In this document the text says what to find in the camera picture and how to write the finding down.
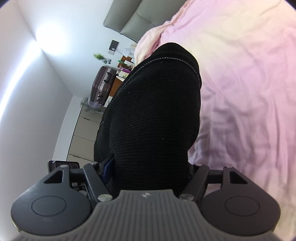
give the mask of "black device on wall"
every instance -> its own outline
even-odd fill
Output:
[[[51,173],[54,169],[61,165],[68,165],[70,169],[79,169],[79,162],[76,161],[49,161],[47,163],[48,173]]]
[[[112,51],[114,51],[114,49],[116,50],[118,44],[119,44],[119,42],[117,42],[117,41],[115,41],[115,40],[112,40],[112,42],[111,42],[111,44],[110,44],[110,47],[109,47],[109,50],[112,50]]]

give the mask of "pink bedsheet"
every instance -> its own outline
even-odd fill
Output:
[[[234,166],[281,206],[296,236],[296,11],[281,0],[188,0],[139,41],[136,62],[167,42],[197,59],[200,132],[189,162]]]

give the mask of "black pants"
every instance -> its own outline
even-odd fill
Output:
[[[106,109],[94,144],[94,160],[115,156],[108,183],[121,189],[173,189],[189,181],[187,151],[199,131],[201,79],[195,58],[167,43],[140,63]]]

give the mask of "suitcase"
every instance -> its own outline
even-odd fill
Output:
[[[116,78],[116,70],[102,66],[96,75],[91,89],[89,105],[92,108],[104,106]]]

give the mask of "metal screw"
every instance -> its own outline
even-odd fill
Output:
[[[179,196],[179,199],[182,201],[192,201],[194,196],[192,194],[184,193]]]
[[[101,194],[98,196],[98,200],[100,202],[109,202],[113,199],[113,197],[110,194]]]

